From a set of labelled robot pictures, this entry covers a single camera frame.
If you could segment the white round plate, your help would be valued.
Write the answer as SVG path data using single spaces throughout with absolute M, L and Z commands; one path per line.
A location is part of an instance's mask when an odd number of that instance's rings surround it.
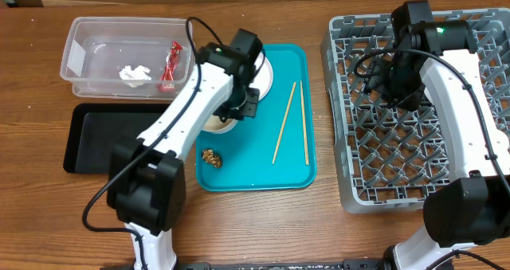
M 258 89 L 260 93 L 259 100 L 263 100 L 263 98 L 268 95 L 273 84 L 273 67 L 269 59 L 265 57 L 263 53 L 259 53 L 255 61 L 255 66 L 256 68 L 261 66 L 261 70 L 254 77 L 250 87 Z

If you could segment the pink bowl with rice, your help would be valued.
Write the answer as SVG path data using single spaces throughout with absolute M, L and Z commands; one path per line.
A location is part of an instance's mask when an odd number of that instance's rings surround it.
M 203 130 L 214 134 L 223 134 L 232 130 L 237 121 L 235 119 L 227 119 L 222 122 L 218 116 L 212 115 L 203 127 Z

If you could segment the brown food scrap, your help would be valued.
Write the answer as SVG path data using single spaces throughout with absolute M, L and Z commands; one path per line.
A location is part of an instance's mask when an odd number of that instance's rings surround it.
M 215 168 L 222 167 L 222 158 L 219 154 L 215 153 L 212 149 L 202 150 L 202 161 Z

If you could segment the white napkin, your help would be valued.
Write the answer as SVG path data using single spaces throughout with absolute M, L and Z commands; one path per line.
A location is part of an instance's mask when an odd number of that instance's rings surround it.
M 129 87 L 137 88 L 145 83 L 146 80 L 151 80 L 149 76 L 150 69 L 148 67 L 139 65 L 132 68 L 130 65 L 124 66 L 120 72 L 120 79 Z

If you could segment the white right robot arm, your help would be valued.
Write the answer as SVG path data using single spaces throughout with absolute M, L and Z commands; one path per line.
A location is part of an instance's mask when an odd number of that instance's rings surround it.
M 509 140 L 492 117 L 481 84 L 477 43 L 464 20 L 437 22 L 426 1 L 391 16 L 390 61 L 364 55 L 365 93 L 414 111 L 423 97 L 436 110 L 449 161 L 449 184 L 423 206 L 423 226 L 389 247 L 381 269 L 435 269 L 473 247 L 509 235 Z

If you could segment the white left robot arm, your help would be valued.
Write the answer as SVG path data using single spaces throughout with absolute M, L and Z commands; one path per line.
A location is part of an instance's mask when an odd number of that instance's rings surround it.
M 211 42 L 200 48 L 174 102 L 137 138 L 115 146 L 102 191 L 124 222 L 123 232 L 131 234 L 136 269 L 176 267 L 171 229 L 186 200 L 184 162 L 211 116 L 256 115 L 260 92 L 251 83 L 262 50 L 257 35 L 244 29 L 229 45 Z

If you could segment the grey dishwasher rack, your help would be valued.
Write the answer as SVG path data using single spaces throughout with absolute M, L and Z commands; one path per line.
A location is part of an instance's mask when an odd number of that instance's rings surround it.
M 354 64 L 390 48 L 389 14 L 333 17 L 321 45 L 325 88 L 335 132 L 340 201 L 349 213 L 413 211 L 448 185 L 448 159 L 435 109 L 423 100 L 414 112 L 389 109 L 366 95 Z

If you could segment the teal serving tray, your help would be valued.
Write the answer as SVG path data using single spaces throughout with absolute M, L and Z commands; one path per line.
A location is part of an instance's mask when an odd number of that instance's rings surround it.
M 304 50 L 294 44 L 265 46 L 273 67 L 273 84 L 257 106 L 255 118 L 238 122 L 223 134 L 203 131 L 196 140 L 196 178 L 211 192 L 299 189 L 316 178 L 317 163 L 308 62 Z M 305 165 L 300 108 L 300 80 L 308 133 L 309 165 Z M 288 113 L 277 159 L 273 153 L 292 84 L 296 90 Z M 212 149 L 222 158 L 222 167 L 202 161 L 202 150 Z

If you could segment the red snack wrapper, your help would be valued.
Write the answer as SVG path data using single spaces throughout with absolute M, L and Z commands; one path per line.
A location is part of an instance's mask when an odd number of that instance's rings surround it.
M 179 54 L 182 51 L 182 46 L 173 41 L 170 51 L 167 54 L 165 69 L 160 77 L 161 84 L 159 90 L 161 92 L 171 92 L 175 90 L 174 73 L 179 64 Z

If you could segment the clear plastic bin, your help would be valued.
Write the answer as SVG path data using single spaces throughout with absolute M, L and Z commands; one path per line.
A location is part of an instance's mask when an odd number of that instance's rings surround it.
M 60 76 L 80 97 L 173 100 L 194 66 L 188 38 L 192 33 L 192 25 L 180 18 L 78 17 L 65 42 Z M 182 46 L 175 90 L 161 92 L 160 77 L 173 41 Z M 151 80 L 129 87 L 119 75 L 126 65 L 148 67 Z

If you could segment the black tray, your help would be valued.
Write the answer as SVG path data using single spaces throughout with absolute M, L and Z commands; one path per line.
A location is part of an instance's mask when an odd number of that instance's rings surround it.
M 136 138 L 167 107 L 134 103 L 77 105 L 70 123 L 63 169 L 70 174 L 107 174 L 113 145 L 123 137 Z

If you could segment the black rail at table edge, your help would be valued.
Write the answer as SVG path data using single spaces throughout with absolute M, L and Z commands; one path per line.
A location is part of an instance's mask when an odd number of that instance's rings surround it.
M 178 270 L 391 270 L 389 259 L 355 258 L 340 262 L 272 262 L 266 264 L 210 264 L 207 262 L 177 263 Z

